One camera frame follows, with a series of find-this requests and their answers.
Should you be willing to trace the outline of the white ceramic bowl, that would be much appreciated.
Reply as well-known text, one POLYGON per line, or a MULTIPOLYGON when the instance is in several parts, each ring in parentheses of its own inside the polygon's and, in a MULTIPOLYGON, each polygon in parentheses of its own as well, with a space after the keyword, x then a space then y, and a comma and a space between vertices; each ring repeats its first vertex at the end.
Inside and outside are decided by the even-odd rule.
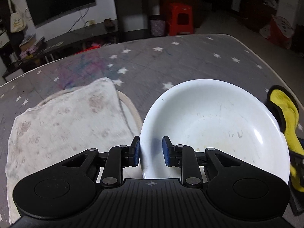
POLYGON ((167 167, 162 139, 203 152, 223 151, 284 181, 290 175, 289 150, 273 114, 255 96, 233 84, 191 80, 164 92, 149 109, 140 133, 144 178, 180 177, 167 167))

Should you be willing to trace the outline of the yellow grey microfiber cloth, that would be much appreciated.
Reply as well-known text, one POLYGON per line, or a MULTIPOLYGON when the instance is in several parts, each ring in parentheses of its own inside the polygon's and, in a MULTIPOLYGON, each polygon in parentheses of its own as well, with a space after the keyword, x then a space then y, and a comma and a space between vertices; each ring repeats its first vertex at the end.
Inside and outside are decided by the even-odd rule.
POLYGON ((303 140, 296 135, 299 108, 293 95, 284 87, 274 85, 267 93, 266 107, 277 120, 289 151, 303 155, 303 140))

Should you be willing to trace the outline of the round beige placemat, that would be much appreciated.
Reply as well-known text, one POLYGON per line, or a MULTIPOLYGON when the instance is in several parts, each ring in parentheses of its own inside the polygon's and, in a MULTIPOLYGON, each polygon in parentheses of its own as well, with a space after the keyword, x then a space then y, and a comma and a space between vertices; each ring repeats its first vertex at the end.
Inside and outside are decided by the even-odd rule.
MULTIPOLYGON (((57 93, 54 93, 49 97, 45 98, 44 100, 42 100, 41 102, 39 102, 35 107, 36 108, 41 107, 54 98, 57 98, 67 93, 72 93, 81 88, 83 88, 83 86, 78 86, 75 88, 63 89, 61 91, 58 91, 57 93)), ((131 99, 124 93, 117 91, 117 96, 119 98, 123 115, 129 127, 129 130, 132 132, 133 135, 140 135, 143 122, 138 110, 136 109, 131 99)))

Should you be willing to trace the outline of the white patterned towel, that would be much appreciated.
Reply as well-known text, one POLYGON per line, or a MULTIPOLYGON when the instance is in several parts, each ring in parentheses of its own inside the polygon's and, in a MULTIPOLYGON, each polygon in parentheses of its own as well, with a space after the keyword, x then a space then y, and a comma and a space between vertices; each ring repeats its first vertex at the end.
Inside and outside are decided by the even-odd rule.
POLYGON ((109 78, 27 109, 15 118, 8 139, 9 222, 20 217, 12 199, 19 180, 89 148, 107 152, 111 147, 128 145, 135 136, 109 78))

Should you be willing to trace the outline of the low black tv bench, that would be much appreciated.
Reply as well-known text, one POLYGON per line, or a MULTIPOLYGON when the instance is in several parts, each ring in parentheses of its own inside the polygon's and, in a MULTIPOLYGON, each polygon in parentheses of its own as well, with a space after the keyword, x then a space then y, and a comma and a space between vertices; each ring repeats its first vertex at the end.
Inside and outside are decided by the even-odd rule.
POLYGON ((97 23, 91 26, 82 27, 77 30, 69 31, 63 35, 57 36, 46 41, 46 49, 43 51, 44 54, 49 54, 50 52, 62 49, 66 46, 71 46, 76 43, 81 43, 85 40, 89 40, 99 36, 108 36, 111 33, 116 33, 118 31, 117 20, 111 20, 115 26, 115 30, 108 32, 104 22, 97 23))

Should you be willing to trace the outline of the red plastic stool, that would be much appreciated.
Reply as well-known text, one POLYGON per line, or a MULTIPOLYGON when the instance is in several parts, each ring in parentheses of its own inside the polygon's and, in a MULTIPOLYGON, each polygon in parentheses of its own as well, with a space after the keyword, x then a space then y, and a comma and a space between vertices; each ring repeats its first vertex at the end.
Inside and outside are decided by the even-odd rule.
POLYGON ((193 34, 193 9, 192 6, 183 3, 169 4, 169 35, 193 34))

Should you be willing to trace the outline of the stack of boxes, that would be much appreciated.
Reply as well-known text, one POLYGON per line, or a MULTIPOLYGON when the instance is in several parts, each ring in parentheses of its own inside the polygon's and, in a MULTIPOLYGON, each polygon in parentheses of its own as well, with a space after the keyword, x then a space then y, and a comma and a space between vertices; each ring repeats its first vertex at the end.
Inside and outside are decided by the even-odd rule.
POLYGON ((37 39, 35 34, 27 36, 19 47, 21 50, 20 58, 22 60, 30 59, 46 49, 45 37, 37 39))

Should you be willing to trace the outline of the glass door cabinet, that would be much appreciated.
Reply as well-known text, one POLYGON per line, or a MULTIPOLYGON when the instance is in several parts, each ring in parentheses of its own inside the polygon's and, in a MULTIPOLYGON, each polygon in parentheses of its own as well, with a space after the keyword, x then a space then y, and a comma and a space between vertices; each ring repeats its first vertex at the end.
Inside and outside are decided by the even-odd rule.
POLYGON ((165 19, 160 15, 161 0, 114 0, 119 41, 165 35, 165 19))

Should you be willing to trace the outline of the red white bag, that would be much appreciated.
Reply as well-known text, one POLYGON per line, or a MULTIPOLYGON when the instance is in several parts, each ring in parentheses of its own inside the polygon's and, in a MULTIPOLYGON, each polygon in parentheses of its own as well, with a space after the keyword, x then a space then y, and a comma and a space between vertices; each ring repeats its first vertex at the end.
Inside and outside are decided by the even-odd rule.
POLYGON ((270 23, 261 28, 259 33, 274 45, 290 49, 294 29, 285 18, 272 15, 270 23))

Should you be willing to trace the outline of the canvas tote bag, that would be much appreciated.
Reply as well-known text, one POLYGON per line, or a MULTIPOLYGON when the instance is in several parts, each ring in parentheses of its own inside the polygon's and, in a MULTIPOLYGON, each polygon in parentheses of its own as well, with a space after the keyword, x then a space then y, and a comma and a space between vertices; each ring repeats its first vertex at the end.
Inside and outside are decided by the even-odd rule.
POLYGON ((10 10, 10 32, 16 33, 23 31, 26 27, 23 13, 19 10, 14 0, 8 0, 8 6, 10 10))

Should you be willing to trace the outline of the black wall bookshelf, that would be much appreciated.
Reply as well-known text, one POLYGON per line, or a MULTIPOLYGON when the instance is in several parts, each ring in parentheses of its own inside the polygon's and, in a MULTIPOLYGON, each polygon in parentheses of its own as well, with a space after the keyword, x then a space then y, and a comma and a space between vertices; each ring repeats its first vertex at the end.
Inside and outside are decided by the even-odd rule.
POLYGON ((6 72, 8 65, 12 62, 10 55, 15 53, 19 58, 21 53, 20 44, 24 40, 24 31, 11 32, 11 12, 8 0, 1 0, 1 33, 6 31, 8 41, 1 45, 1 76, 6 72))

